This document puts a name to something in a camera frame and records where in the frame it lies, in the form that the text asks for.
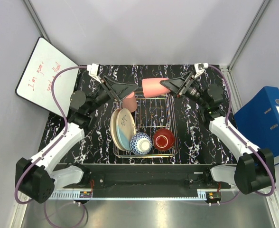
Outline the light pink plastic cup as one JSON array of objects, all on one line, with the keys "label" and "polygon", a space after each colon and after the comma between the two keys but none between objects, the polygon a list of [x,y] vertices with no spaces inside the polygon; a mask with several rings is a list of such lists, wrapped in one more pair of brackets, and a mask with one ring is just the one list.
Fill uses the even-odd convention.
[{"label": "light pink plastic cup", "polygon": [[138,105],[134,92],[132,92],[130,95],[123,99],[122,107],[128,109],[131,113],[137,110]]}]

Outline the salmon pink plastic cup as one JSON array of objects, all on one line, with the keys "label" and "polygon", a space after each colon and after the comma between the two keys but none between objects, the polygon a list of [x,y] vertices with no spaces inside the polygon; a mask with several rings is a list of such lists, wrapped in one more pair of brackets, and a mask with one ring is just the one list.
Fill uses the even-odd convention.
[{"label": "salmon pink plastic cup", "polygon": [[145,78],[142,80],[142,89],[145,98],[157,97],[170,92],[160,82],[168,78]]}]

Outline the metal wire dish rack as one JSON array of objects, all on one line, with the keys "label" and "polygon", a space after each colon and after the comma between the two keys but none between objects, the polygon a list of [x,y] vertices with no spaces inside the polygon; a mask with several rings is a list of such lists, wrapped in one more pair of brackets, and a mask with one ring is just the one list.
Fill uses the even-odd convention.
[{"label": "metal wire dish rack", "polygon": [[176,115],[174,109],[174,97],[170,94],[163,94],[157,97],[146,98],[143,91],[135,91],[137,110],[132,113],[137,132],[144,132],[153,138],[154,133],[159,129],[170,130],[175,138],[173,147],[167,151],[160,151],[152,146],[150,152],[145,155],[135,155],[131,151],[121,151],[114,146],[114,155],[118,158],[168,158],[179,152]]}]

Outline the cream and blue plate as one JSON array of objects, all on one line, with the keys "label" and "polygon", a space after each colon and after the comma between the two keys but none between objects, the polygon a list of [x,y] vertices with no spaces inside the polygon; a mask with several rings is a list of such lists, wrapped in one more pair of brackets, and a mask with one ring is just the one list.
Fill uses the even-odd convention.
[{"label": "cream and blue plate", "polygon": [[130,141],[136,133],[135,122],[131,112],[123,108],[118,112],[116,118],[116,132],[121,146],[130,151]]}]

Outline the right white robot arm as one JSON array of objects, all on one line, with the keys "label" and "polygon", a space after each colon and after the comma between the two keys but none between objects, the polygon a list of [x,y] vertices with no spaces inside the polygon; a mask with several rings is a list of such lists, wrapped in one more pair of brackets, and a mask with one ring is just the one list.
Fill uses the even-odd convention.
[{"label": "right white robot arm", "polygon": [[211,84],[202,89],[196,82],[192,72],[184,76],[160,81],[160,84],[179,98],[186,96],[199,105],[201,122],[212,134],[218,137],[230,150],[237,161],[236,166],[217,165],[203,176],[203,183],[214,188],[220,182],[235,185],[243,194],[270,187],[268,196],[275,189],[275,169],[273,153],[269,149],[261,149],[243,136],[229,121],[228,113],[224,113],[219,105],[223,101],[221,86]]}]

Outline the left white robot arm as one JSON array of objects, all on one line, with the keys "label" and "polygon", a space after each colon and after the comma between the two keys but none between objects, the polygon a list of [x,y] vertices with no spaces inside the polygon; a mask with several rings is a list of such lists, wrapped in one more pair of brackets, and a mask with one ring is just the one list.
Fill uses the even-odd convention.
[{"label": "left white robot arm", "polygon": [[96,119],[92,116],[93,112],[110,100],[122,101],[137,88],[136,84],[119,82],[105,76],[94,95],[80,90],[72,92],[72,114],[64,117],[65,126],[61,133],[30,159],[21,158],[16,163],[16,202],[23,204],[18,198],[19,192],[27,195],[30,200],[44,203],[57,189],[71,184],[85,188],[91,184],[91,170],[77,162],[61,170],[55,170],[55,167],[92,129]]}]

